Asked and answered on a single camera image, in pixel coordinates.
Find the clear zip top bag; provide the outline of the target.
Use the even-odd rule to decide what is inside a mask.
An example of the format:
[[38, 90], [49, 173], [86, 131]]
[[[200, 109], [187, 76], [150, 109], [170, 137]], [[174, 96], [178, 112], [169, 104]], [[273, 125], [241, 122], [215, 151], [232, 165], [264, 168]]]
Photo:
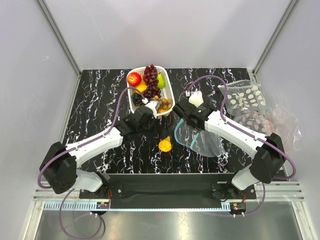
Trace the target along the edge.
[[226, 153], [221, 138], [208, 131], [199, 131], [181, 119], [174, 129], [175, 141], [204, 157], [217, 157]]

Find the yellow pear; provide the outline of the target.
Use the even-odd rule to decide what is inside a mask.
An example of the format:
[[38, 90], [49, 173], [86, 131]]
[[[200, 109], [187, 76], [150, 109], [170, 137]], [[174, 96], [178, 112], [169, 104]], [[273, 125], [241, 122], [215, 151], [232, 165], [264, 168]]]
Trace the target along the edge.
[[170, 152], [172, 150], [171, 137], [168, 136], [165, 139], [162, 139], [158, 144], [158, 148], [162, 152]]

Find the red apple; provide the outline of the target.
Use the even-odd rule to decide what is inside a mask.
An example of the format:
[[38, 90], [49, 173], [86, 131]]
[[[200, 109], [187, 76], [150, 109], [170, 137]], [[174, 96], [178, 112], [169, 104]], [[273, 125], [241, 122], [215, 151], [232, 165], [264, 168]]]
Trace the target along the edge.
[[142, 82], [142, 77], [137, 72], [131, 72], [127, 76], [127, 83], [132, 86], [136, 87]]

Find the red grape bunch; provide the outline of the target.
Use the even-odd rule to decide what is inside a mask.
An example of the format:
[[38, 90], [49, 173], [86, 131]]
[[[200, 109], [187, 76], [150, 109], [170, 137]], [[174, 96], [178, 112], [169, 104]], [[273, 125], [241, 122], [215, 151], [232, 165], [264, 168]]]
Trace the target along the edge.
[[158, 96], [161, 97], [161, 89], [157, 87], [158, 71], [157, 68], [151, 64], [146, 66], [143, 72], [143, 81], [147, 85], [147, 89], [143, 92], [143, 95], [147, 99], [153, 99], [153, 97]]

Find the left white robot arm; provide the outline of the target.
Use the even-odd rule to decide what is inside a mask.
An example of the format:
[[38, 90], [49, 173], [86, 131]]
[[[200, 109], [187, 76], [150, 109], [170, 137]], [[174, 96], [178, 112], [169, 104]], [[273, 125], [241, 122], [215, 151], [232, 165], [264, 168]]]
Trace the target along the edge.
[[40, 176], [45, 178], [57, 195], [79, 189], [103, 198], [108, 193], [108, 176], [80, 170], [80, 167], [105, 151], [151, 132], [159, 107], [158, 103], [151, 101], [114, 126], [87, 139], [70, 145], [61, 142], [52, 144], [39, 168]]

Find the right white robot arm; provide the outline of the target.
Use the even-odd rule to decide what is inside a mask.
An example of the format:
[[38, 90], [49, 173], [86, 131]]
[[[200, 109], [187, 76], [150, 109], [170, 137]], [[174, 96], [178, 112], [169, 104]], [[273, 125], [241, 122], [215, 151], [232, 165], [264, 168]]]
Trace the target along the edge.
[[206, 103], [195, 106], [187, 98], [176, 103], [173, 111], [188, 126], [216, 134], [241, 148], [252, 158], [251, 165], [239, 170], [227, 185], [228, 195], [232, 198], [239, 198], [245, 189], [256, 183], [271, 183], [286, 161], [282, 139], [275, 133], [267, 136], [250, 130], [224, 117], [212, 106]]

